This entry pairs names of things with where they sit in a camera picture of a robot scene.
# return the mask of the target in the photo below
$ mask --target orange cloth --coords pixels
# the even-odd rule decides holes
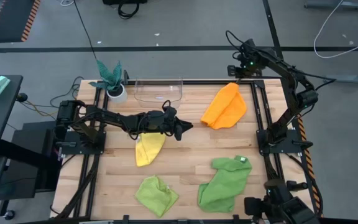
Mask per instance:
[[[201,121],[213,129],[233,127],[247,111],[239,85],[229,83],[216,94]]]

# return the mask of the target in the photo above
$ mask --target gray floor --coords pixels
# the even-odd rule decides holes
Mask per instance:
[[[101,1],[77,2],[95,47],[228,45],[226,29],[243,40],[253,38],[257,45],[273,44],[262,1],[150,0],[127,21]],[[282,46],[312,46],[329,14],[306,10],[301,0],[269,3]],[[358,12],[335,14],[318,45],[349,46],[349,41],[358,44]],[[55,0],[42,1],[27,42],[0,44],[7,48],[88,46],[74,6],[61,7]],[[226,78],[226,66],[237,64],[231,54],[232,51],[96,53],[109,67],[120,60],[131,78]],[[331,60],[318,58],[313,52],[284,52],[284,57],[305,72],[358,80],[358,52]],[[31,102],[44,105],[65,93],[76,76],[98,78],[89,52],[0,54],[0,75],[8,74],[23,75],[21,91],[29,95]],[[264,74],[274,75],[270,70]],[[315,144],[311,153],[324,198],[324,214],[358,219],[358,84],[335,83],[319,90],[319,96],[314,111],[305,116],[305,126],[308,140]],[[49,119],[15,105],[9,124],[21,128],[24,122]],[[12,134],[7,127],[3,138],[10,140]],[[12,201],[9,209],[15,210],[17,217],[9,222],[0,218],[0,223],[45,219],[52,200],[53,194],[42,193],[36,198]]]

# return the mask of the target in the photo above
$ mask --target green cloth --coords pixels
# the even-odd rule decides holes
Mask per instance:
[[[236,156],[213,159],[212,167],[218,171],[210,183],[198,187],[198,205],[205,212],[231,212],[234,197],[244,190],[252,166],[247,158]]]
[[[135,198],[161,217],[178,200],[178,195],[154,175],[143,180]]]

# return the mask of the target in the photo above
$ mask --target white pot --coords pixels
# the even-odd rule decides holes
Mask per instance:
[[[107,91],[107,95],[109,96],[110,100],[113,103],[123,103],[123,102],[127,101],[127,97],[128,97],[127,91],[125,90],[125,87],[123,84],[120,84],[120,85],[122,86],[122,93],[118,96],[110,96],[109,92]]]

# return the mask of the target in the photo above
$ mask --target wooden table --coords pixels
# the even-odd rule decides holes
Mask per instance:
[[[95,89],[83,80],[78,92],[78,100],[93,104]],[[268,103],[273,121],[286,110],[287,104],[279,79],[265,80]],[[233,214],[240,218],[251,218],[244,213],[244,197],[263,198],[267,181],[265,164],[258,153],[256,139],[257,121],[250,85],[241,85],[240,91],[247,105],[247,112],[241,120],[228,129],[213,130],[201,124],[200,118],[215,94],[223,85],[184,85],[183,98],[177,116],[193,123],[194,128],[185,132],[182,141],[167,138],[160,154],[149,166],[137,167],[135,164],[135,142],[120,128],[107,126],[105,152],[100,157],[96,189],[94,192],[92,220],[121,220],[129,215],[131,220],[157,219],[134,197],[140,183],[148,176],[158,175],[178,195],[179,199],[162,219],[232,219]],[[126,86],[128,99],[115,105],[111,102],[108,109],[120,114],[136,114],[157,108],[142,108],[134,98],[134,86]],[[102,105],[101,94],[99,105]],[[259,103],[262,102],[258,91]],[[262,117],[267,127],[264,111]],[[241,195],[236,197],[232,213],[206,213],[197,205],[199,184],[209,182],[216,170],[211,168],[214,158],[246,156],[252,164],[252,172]],[[77,155],[68,162],[60,173],[53,208],[61,211],[78,187],[83,156]],[[281,155],[284,176],[287,180],[305,182],[301,167]],[[293,193],[313,209],[308,190]],[[84,193],[80,215],[85,214],[86,198]]]

